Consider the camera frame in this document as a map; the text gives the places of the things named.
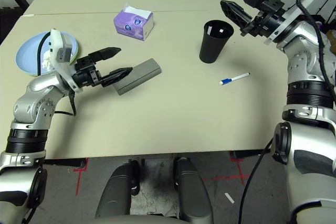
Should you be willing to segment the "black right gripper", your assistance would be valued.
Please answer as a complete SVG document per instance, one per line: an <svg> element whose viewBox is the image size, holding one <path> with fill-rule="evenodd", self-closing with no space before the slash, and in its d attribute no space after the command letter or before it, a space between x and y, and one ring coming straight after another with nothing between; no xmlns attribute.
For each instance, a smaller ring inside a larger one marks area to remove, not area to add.
<svg viewBox="0 0 336 224"><path fill-rule="evenodd" d="M223 13L241 31L241 35L250 34L254 37L269 37L284 21L282 17L285 10L281 0L243 0L247 5L259 10L259 13L252 19L244 9L232 1L221 0L220 6Z"/></svg>

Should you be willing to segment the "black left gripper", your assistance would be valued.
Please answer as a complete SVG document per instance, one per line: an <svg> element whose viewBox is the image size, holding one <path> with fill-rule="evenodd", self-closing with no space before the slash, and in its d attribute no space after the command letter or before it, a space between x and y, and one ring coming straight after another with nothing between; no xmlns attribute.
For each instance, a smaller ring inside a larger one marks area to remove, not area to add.
<svg viewBox="0 0 336 224"><path fill-rule="evenodd" d="M101 78L100 72L96 70L95 61L107 60L115 56L121 51L118 47L107 47L90 53L88 56L79 58L75 63L75 74L72 75L73 80L79 88L101 84L107 87L123 78L127 77L133 70L132 67L119 68L110 72Z"/></svg>

